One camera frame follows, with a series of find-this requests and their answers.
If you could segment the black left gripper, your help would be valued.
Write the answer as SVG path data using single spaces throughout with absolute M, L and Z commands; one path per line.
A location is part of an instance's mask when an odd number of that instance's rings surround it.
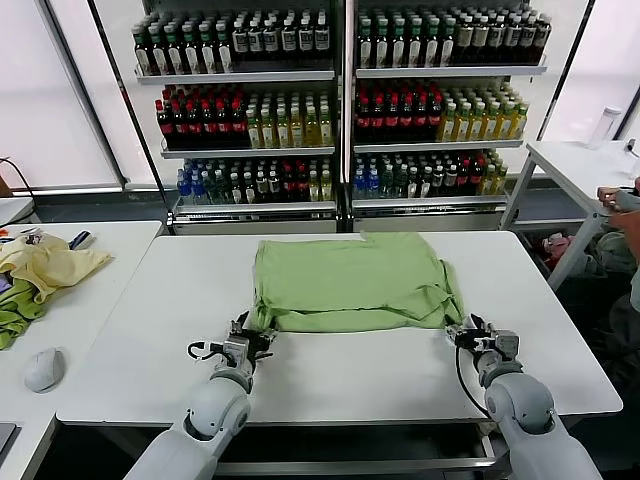
M 272 357 L 274 353 L 270 350 L 271 344 L 275 341 L 277 331 L 269 328 L 264 332 L 256 332 L 244 329 L 244 324 L 249 316 L 249 312 L 241 313 L 235 320 L 231 321 L 230 334 L 240 335 L 248 340 L 247 359 L 251 367 L 255 369 L 259 360 Z

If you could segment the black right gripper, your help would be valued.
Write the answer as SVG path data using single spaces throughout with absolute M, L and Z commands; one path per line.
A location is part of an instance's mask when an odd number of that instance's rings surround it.
M 459 336 L 459 347 L 468 352 L 482 353 L 495 349 L 495 339 L 491 333 L 493 325 L 485 321 L 481 316 L 470 313 L 463 329 L 460 325 L 450 324 L 445 327 L 447 341 L 452 345 L 457 345 Z

